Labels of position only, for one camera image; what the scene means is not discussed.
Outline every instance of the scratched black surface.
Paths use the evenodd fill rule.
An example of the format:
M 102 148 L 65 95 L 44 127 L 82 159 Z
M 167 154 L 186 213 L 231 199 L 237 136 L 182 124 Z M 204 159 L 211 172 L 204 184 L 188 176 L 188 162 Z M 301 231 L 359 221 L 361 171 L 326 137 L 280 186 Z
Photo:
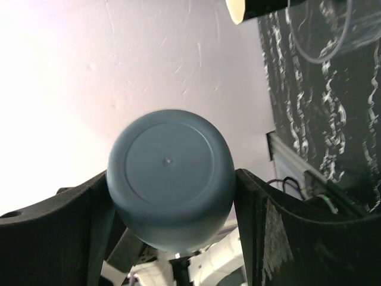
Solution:
M 277 135 L 372 210 L 381 189 L 379 42 L 311 64 L 290 39 L 285 10 L 258 25 Z

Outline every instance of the clear plastic cup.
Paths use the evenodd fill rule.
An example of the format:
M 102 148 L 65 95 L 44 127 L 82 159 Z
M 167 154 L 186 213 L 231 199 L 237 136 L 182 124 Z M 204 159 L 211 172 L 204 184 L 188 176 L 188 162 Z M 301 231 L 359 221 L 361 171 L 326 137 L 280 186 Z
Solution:
M 295 45 L 312 63 L 323 63 L 381 38 L 381 0 L 288 0 Z

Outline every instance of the small hole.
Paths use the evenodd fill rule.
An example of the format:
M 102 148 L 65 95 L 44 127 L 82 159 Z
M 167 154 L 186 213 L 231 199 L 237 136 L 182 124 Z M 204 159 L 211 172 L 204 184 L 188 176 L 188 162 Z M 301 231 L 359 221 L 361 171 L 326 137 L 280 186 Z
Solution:
M 19 215 L 21 215 L 21 212 L 18 210 L 15 210 L 14 212 L 9 212 L 9 213 L 3 214 L 2 216 L 0 216 L 0 219 L 7 219 L 9 217 L 15 217 L 15 216 L 19 216 Z

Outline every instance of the round object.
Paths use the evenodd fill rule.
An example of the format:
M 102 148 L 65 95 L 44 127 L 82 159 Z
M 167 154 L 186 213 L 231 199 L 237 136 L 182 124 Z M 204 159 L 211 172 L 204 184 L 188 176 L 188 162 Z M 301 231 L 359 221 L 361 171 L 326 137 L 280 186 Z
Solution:
M 295 46 L 311 63 L 323 63 L 381 37 L 380 0 L 288 0 Z
M 161 110 L 129 125 L 108 162 L 107 184 L 126 226 L 147 244 L 181 253 L 224 224 L 235 172 L 220 132 L 202 117 Z

